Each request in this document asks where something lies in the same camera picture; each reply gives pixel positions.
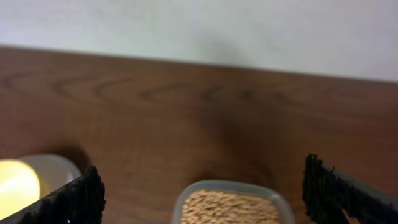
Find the wooden table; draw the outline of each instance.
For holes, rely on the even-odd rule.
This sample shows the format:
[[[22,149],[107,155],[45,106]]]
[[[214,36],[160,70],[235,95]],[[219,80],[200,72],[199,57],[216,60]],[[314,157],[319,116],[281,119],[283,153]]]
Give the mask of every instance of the wooden table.
[[[398,197],[398,85],[2,48],[0,158],[38,152],[97,166],[104,223],[170,223],[204,179],[275,189],[309,223],[309,153]]]

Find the granular food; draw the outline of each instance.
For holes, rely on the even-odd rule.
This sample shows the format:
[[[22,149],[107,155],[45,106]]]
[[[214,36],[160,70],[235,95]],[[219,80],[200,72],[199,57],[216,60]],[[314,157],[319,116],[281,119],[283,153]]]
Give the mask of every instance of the granular food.
[[[279,224],[270,200],[213,190],[192,193],[182,207],[181,224]]]

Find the white wall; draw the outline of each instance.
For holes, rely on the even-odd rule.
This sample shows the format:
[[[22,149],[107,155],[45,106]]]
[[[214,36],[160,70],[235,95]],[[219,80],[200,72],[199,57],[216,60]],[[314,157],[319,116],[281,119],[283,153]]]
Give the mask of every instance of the white wall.
[[[396,0],[1,0],[0,44],[398,81]]]

